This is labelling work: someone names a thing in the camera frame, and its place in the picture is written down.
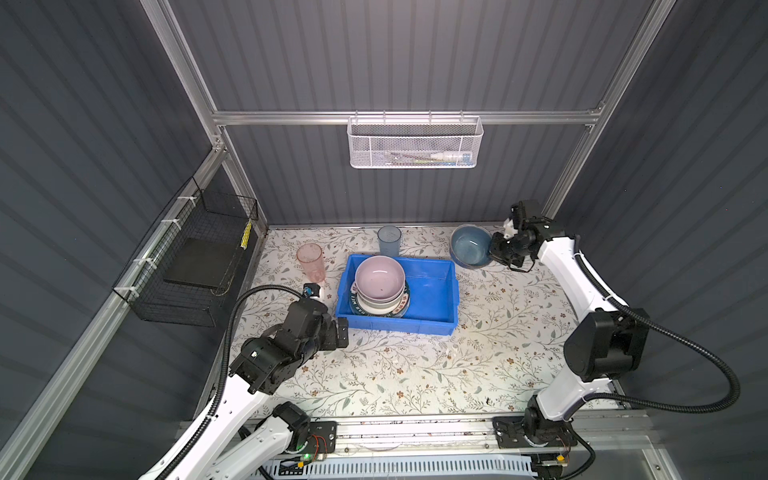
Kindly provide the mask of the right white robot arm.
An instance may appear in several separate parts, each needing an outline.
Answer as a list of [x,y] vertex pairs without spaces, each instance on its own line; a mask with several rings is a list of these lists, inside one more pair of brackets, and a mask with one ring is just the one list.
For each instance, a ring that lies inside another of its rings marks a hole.
[[648,329],[635,326],[621,309],[626,303],[611,290],[586,260],[575,238],[552,220],[509,218],[492,236],[490,257],[522,273],[529,258],[546,266],[563,288],[578,325],[565,340],[565,366],[525,410],[522,428],[535,445],[565,429],[573,414],[611,380],[639,366]]

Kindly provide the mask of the pink ceramic bowl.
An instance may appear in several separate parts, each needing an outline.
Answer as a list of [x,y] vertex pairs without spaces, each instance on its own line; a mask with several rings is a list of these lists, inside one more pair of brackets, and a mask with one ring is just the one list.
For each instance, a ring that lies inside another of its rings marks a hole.
[[363,260],[355,272],[358,292],[369,298],[391,300],[405,289],[406,275],[402,265],[387,256],[372,256]]

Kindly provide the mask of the green rimmed white plate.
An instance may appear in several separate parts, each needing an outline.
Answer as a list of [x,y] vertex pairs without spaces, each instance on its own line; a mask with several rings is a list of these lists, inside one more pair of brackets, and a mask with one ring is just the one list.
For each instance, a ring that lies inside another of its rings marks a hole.
[[349,304],[357,315],[402,318],[411,304],[410,289],[406,286],[401,295],[389,304],[371,303],[353,290],[349,296]]

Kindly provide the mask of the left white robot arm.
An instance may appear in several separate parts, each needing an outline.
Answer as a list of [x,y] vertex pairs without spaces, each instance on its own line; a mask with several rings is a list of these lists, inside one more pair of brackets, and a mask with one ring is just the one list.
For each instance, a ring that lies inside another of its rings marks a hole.
[[236,467],[244,475],[285,450],[297,449],[308,436],[309,417],[296,405],[284,402],[247,439],[248,446],[240,452],[239,460],[224,452],[246,420],[316,353],[348,345],[346,318],[333,318],[328,307],[315,298],[294,301],[285,321],[270,334],[244,342],[225,368],[224,384],[206,410],[142,477],[223,478],[226,469]]

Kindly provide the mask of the pink plastic cup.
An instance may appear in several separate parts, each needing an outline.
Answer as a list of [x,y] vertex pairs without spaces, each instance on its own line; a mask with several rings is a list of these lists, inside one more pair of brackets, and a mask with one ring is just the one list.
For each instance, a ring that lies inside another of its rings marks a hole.
[[310,282],[322,284],[325,281],[326,268],[321,246],[316,243],[306,243],[297,250],[296,258]]

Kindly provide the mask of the dark blue ceramic bowl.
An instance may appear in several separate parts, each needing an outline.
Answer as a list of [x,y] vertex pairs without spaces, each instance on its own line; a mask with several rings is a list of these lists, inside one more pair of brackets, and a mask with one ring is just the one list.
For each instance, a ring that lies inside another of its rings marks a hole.
[[450,237],[450,256],[462,268],[480,269],[491,263],[491,235],[476,225],[460,225]]

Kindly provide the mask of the light green bowl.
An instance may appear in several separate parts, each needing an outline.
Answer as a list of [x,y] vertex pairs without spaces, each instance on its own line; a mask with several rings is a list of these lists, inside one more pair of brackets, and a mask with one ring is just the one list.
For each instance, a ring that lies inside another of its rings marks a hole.
[[402,292],[399,296],[384,301],[369,298],[361,292],[358,292],[356,294],[356,300],[358,306],[362,310],[375,315],[384,315],[401,310],[410,300],[410,295],[406,292]]

